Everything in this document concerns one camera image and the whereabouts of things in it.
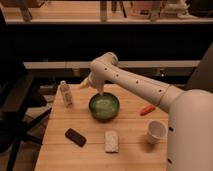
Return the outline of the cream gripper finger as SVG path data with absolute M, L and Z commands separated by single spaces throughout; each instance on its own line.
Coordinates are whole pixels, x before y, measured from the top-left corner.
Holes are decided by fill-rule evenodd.
M 101 96 L 104 95 L 104 89 L 103 88 L 98 88 L 97 91 L 98 91 L 99 95 L 101 95 Z
M 88 78 L 85 78 L 80 84 L 79 84 L 79 88 L 83 89 L 83 88 L 88 88 L 89 87 L 89 82 L 88 82 Z

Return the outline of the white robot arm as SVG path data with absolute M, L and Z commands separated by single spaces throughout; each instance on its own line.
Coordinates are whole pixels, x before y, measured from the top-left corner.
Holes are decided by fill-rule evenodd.
M 90 63 L 81 87 L 104 90 L 110 81 L 168 114 L 166 171 L 213 171 L 213 93 L 182 90 L 171 84 L 127 72 L 107 52 Z

